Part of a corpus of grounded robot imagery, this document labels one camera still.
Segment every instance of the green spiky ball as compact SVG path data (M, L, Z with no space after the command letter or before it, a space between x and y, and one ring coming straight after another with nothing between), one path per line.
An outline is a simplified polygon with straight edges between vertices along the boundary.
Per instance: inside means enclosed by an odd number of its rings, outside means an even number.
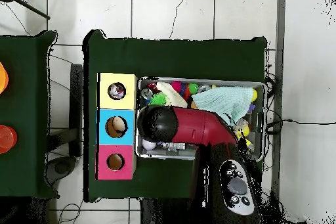
M160 105L164 106L166 104L165 94L160 92L153 95L152 99L150 100L150 105Z

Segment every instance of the white ball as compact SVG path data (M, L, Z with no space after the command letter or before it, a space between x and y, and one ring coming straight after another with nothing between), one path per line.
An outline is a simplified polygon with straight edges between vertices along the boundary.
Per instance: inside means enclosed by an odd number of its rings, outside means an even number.
M156 143L142 139L142 146L145 150L153 150L156 147Z

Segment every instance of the orange bowl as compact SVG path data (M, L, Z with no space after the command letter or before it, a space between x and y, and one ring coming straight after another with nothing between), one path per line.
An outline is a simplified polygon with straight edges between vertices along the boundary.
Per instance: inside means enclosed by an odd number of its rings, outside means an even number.
M8 80L8 74L0 62L0 94L6 89Z
M8 152L15 146L17 140L18 136L13 128L0 125L0 154Z

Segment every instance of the green tablecloth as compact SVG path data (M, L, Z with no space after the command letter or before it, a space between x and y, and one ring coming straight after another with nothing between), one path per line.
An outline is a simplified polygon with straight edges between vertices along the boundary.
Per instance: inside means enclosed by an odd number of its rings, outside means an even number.
M138 158L131 181L95 180L97 72L135 74L138 78L160 76L263 82L265 47L263 37L253 41L150 41L106 39L100 30L88 33L83 48L84 75L89 77L89 101L84 101L89 104L84 107L84 116L90 118L89 175L85 176L88 178L89 200L98 197L188 197L192 172L192 161Z
M57 196L44 180L47 151L47 55L56 33L35 37L0 36L0 62L9 84L0 94L0 124L18 135L14 148L0 154L0 196Z

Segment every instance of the green towel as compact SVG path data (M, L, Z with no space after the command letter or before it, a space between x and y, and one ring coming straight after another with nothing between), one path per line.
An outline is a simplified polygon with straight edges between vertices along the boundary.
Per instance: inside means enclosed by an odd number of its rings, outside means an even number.
M199 109L217 113L228 125L234 126L249 110L252 87L218 87L192 98Z

